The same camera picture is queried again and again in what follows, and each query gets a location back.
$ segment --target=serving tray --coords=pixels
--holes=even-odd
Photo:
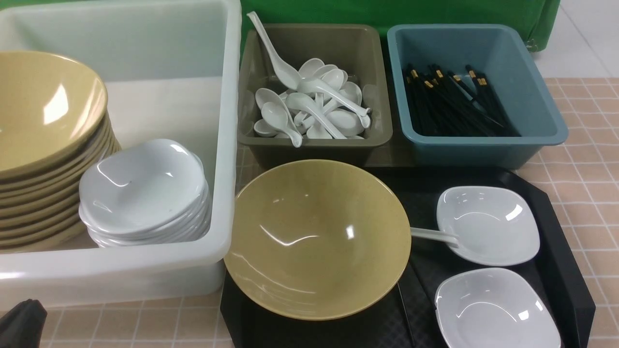
[[[436,228],[436,202],[453,186],[496,186],[520,194],[540,232],[540,252],[508,267],[535,289],[553,315],[566,348],[585,348],[595,304],[574,260],[548,196],[500,168],[366,168],[402,202],[413,227]],[[433,303],[442,281],[484,266],[455,255],[444,243],[413,240],[399,285],[413,340],[409,337],[397,288],[367,310],[332,321],[300,321],[271,313],[252,302],[226,276],[221,311],[235,348],[385,347],[445,348]]]

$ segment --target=stack of yellow bowls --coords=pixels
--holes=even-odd
[[[79,180],[120,150],[107,91],[55,54],[0,52],[0,71],[0,253],[45,250],[86,231]]]

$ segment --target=plastic tub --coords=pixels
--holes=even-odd
[[[266,31],[282,59],[295,68],[310,58],[335,64],[363,91],[363,105],[372,108],[372,125],[364,140],[304,139],[294,148],[289,139],[263,138],[253,131],[261,119],[254,94],[260,88],[278,93],[285,87],[277,80],[268,55],[255,30],[249,32],[239,78],[238,142],[248,146],[258,164],[272,168],[304,159],[330,159],[363,165],[372,150],[391,139],[393,127],[383,53],[378,32],[354,24],[270,24]]]
[[[568,128],[522,40],[504,25],[397,25],[387,33],[402,132],[419,165],[499,166],[516,169],[543,146],[558,145]],[[426,137],[412,127],[402,70],[438,64],[466,75],[484,72],[522,137]]]
[[[0,310],[25,298],[54,307],[207,294],[221,286],[234,210],[240,26],[237,0],[0,11],[0,50],[50,51],[88,64],[106,82],[123,147],[158,137],[182,143],[204,163],[214,201],[211,228],[194,242],[99,249],[83,233],[65,250],[0,254]]]

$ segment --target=green fabric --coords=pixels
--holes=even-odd
[[[0,0],[0,9],[63,1],[73,0]],[[382,37],[397,24],[505,24],[531,51],[540,51],[548,43],[559,0],[241,0],[241,5],[243,41],[253,27],[245,14],[256,11],[264,23],[368,24]]]

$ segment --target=gray plastic container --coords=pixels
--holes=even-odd
[[[517,169],[543,146],[558,145],[568,128],[530,53],[515,30],[493,24],[397,25],[387,33],[397,108],[419,165]],[[413,130],[402,70],[438,64],[463,77],[465,65],[484,72],[522,137],[427,137]]]
[[[259,137],[253,131],[261,119],[255,93],[265,87],[283,92],[255,30],[248,33],[239,75],[238,142],[248,146],[262,168],[303,159],[330,159],[362,166],[373,149],[391,139],[393,127],[378,32],[355,24],[269,24],[265,29],[282,59],[295,68],[310,58],[335,64],[363,91],[364,107],[372,108],[372,124],[363,140],[304,139],[294,148],[289,139]]]

